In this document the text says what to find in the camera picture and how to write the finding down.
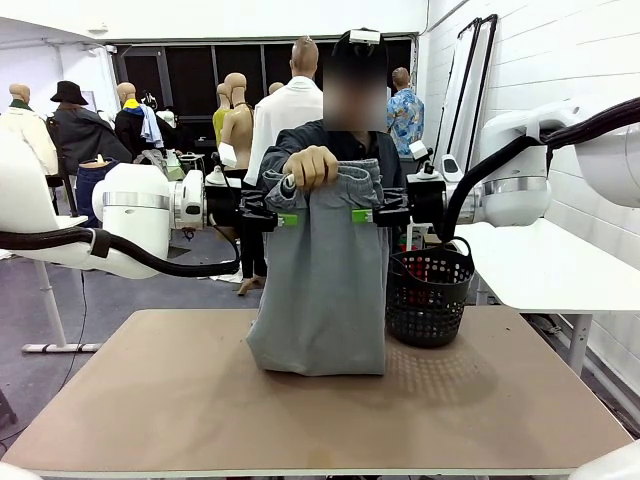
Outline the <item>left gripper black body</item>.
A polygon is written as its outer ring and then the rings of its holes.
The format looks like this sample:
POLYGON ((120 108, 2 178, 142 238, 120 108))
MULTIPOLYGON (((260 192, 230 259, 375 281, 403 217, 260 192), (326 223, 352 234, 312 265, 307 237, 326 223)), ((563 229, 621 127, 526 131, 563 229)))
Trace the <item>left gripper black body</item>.
POLYGON ((241 216, 238 213, 241 200, 241 188, 226 185, 206 185, 207 225, 241 229, 241 216))

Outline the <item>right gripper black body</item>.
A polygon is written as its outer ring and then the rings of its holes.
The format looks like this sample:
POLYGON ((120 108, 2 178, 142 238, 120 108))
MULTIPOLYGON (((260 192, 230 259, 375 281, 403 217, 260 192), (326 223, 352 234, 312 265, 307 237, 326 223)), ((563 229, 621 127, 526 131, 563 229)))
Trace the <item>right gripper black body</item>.
POLYGON ((446 210, 444 180, 407 179, 408 208, 414 224, 441 223, 446 210))

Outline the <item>person's right hand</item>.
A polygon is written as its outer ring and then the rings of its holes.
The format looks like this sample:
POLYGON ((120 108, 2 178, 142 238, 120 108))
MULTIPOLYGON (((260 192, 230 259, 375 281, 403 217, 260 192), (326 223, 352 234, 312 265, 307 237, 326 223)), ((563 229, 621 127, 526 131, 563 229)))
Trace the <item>person's right hand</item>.
POLYGON ((338 160, 325 146, 309 146, 292 154, 282 173, 292 175, 297 188, 318 188, 337 179, 338 160))

